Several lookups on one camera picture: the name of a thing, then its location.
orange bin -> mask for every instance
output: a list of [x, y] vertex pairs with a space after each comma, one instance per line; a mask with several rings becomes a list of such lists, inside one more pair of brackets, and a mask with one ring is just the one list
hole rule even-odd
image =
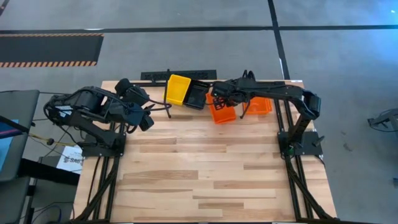
[[[208, 104], [213, 103], [213, 97], [210, 95], [210, 93], [206, 94], [206, 102]], [[235, 109], [233, 106], [225, 106], [223, 109], [216, 110], [214, 105], [209, 105], [209, 109], [216, 124], [223, 124], [236, 119]]]
[[[247, 103], [243, 103], [243, 111], [247, 107]], [[246, 114], [267, 114], [272, 111], [271, 100], [263, 97], [254, 97], [250, 100], [250, 106]]]

plastic bin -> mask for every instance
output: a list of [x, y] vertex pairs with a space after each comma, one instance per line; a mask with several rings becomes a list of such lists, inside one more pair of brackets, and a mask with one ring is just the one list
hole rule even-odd
[[[243, 103], [243, 111], [247, 107], [247, 103]], [[267, 114], [272, 111], [271, 100], [263, 97], [254, 97], [250, 100], [250, 106], [246, 114]]]
[[206, 93], [210, 83], [191, 80], [187, 94], [185, 95], [184, 105], [196, 110], [202, 110], [205, 107]]
[[190, 82], [190, 78], [181, 77], [179, 75], [171, 75], [169, 82], [167, 83], [166, 100], [169, 103], [181, 106]]
[[[206, 102], [213, 103], [213, 97], [210, 93], [206, 94]], [[209, 105], [211, 116], [216, 124], [223, 124], [234, 121], [236, 119], [235, 109], [233, 106], [224, 107], [223, 109], [216, 110], [214, 105]]]

black bin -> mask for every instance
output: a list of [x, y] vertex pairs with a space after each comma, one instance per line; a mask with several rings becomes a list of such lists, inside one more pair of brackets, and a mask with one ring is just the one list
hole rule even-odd
[[191, 80], [187, 94], [184, 98], [184, 105], [196, 110], [202, 110], [206, 103], [206, 93], [210, 87], [210, 83]]

warning stripe tape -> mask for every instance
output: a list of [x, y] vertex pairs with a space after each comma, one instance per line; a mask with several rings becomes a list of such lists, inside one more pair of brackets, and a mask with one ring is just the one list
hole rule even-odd
[[0, 37], [78, 37], [78, 36], [102, 36], [104, 34], [0, 34]]
[[95, 66], [97, 62], [0, 62], [0, 68], [32, 68], [32, 67], [86, 67]]

yellow bin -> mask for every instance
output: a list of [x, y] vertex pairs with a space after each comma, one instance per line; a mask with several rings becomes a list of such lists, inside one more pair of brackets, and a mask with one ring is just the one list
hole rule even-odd
[[167, 83], [166, 100], [169, 103], [181, 106], [184, 101], [185, 94], [187, 94], [190, 83], [190, 78], [179, 75], [171, 75], [169, 82]]

